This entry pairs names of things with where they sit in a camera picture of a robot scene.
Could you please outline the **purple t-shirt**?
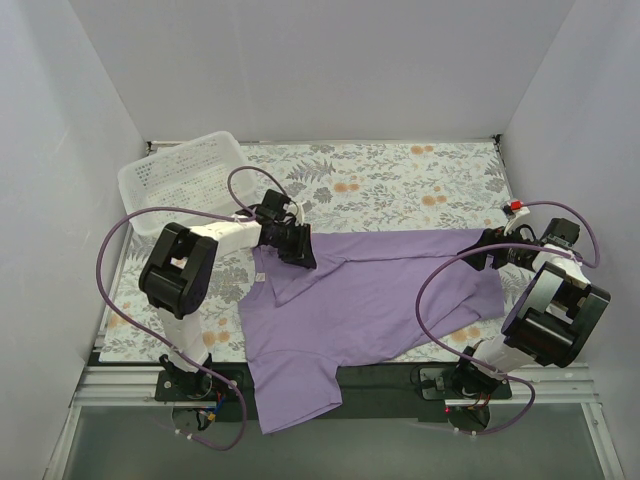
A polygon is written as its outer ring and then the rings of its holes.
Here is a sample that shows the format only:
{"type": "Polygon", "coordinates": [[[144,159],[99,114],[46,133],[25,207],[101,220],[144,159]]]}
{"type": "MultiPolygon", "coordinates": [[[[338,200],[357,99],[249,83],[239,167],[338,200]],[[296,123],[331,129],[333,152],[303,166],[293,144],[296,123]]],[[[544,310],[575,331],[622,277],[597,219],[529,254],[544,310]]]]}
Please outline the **purple t-shirt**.
{"type": "Polygon", "coordinates": [[[238,310],[263,433],[340,406],[340,367],[377,364],[477,321],[501,317],[501,278],[457,253],[479,230],[316,233],[317,267],[253,252],[238,310]]]}

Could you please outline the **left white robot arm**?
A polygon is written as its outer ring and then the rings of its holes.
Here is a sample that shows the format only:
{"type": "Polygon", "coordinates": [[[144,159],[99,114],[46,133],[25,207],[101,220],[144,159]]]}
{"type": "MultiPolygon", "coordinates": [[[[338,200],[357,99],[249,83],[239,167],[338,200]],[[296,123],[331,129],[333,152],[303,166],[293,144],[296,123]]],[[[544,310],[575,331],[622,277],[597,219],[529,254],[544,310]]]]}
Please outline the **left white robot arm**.
{"type": "Polygon", "coordinates": [[[228,219],[195,227],[167,224],[142,270],[139,288],[156,309],[171,343],[160,364],[171,386],[190,400],[210,400],[222,385],[199,368],[212,366],[199,309],[215,260],[259,246],[273,248],[285,264],[317,267],[311,226],[302,209],[289,196],[269,189],[261,203],[228,219]]]}

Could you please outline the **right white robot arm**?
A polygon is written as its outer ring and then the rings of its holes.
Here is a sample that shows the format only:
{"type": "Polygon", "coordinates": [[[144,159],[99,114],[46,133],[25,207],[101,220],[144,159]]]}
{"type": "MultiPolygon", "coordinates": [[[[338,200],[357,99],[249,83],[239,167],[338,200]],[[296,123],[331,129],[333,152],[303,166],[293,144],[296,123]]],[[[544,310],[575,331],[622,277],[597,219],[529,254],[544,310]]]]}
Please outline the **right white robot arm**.
{"type": "Polygon", "coordinates": [[[507,314],[501,332],[466,348],[455,366],[438,374],[421,371],[426,398],[489,399],[511,381],[513,371],[530,364],[569,366],[578,356],[608,307],[610,294],[583,273],[574,250],[578,224],[550,221],[541,237],[513,218],[485,230],[457,259],[481,271],[506,265],[532,272],[533,277],[507,314]]]}

